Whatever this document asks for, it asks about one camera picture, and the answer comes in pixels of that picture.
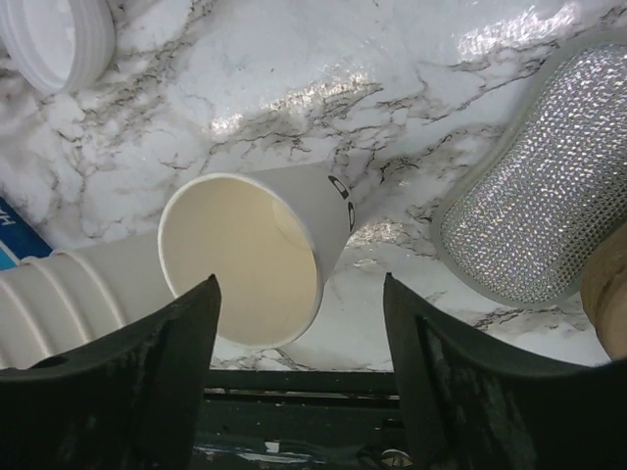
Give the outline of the single paper cup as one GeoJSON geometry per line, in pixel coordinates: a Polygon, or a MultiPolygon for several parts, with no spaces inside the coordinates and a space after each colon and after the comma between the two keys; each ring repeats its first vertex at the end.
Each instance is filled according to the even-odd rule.
{"type": "Polygon", "coordinates": [[[279,348],[313,324],[355,227],[349,185],[324,168],[216,172],[167,202],[159,259],[176,297],[217,278],[220,337],[249,349],[279,348]]]}

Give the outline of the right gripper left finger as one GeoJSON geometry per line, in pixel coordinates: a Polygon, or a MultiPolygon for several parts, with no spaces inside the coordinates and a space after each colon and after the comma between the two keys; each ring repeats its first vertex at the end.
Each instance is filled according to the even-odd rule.
{"type": "Polygon", "coordinates": [[[211,276],[92,343],[2,370],[2,468],[188,468],[220,301],[211,276]]]}

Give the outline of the stack of white lids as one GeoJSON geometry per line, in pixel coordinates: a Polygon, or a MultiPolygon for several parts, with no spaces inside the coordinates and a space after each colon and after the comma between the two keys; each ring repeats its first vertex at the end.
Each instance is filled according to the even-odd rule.
{"type": "Polygon", "coordinates": [[[91,86],[116,48],[105,1],[3,1],[1,40],[17,70],[47,95],[91,86]]]}

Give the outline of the stack of paper cups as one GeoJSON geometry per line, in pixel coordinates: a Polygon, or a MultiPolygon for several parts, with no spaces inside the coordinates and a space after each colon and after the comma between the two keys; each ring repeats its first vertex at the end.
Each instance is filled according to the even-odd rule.
{"type": "Polygon", "coordinates": [[[1,273],[1,366],[26,369],[169,304],[157,233],[25,258],[1,273]]]}

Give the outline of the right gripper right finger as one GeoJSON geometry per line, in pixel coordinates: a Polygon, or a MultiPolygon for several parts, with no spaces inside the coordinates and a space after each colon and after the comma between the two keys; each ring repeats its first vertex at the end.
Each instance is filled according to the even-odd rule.
{"type": "Polygon", "coordinates": [[[625,467],[624,361],[588,367],[516,348],[392,275],[383,311],[416,468],[625,467]]]}

